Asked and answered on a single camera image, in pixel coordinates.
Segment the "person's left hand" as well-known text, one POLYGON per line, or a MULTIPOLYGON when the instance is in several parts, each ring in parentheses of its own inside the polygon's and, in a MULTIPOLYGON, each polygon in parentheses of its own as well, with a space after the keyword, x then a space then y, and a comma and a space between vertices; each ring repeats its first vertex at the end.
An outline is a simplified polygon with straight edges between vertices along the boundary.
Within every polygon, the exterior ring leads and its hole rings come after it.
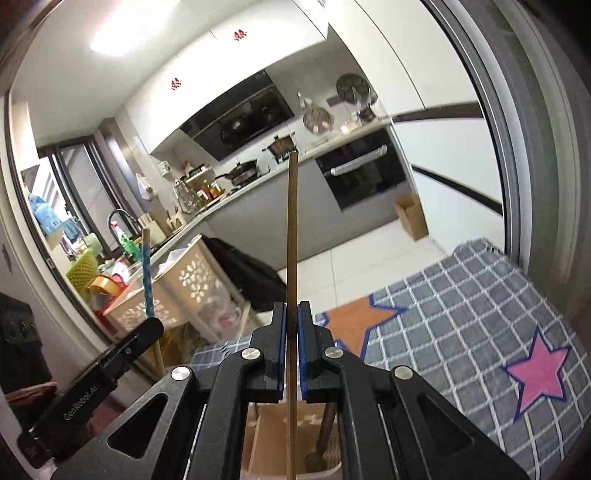
POLYGON ((57 389, 58 383, 51 380, 6 393, 5 400, 14 411, 45 407, 53 402, 57 389))

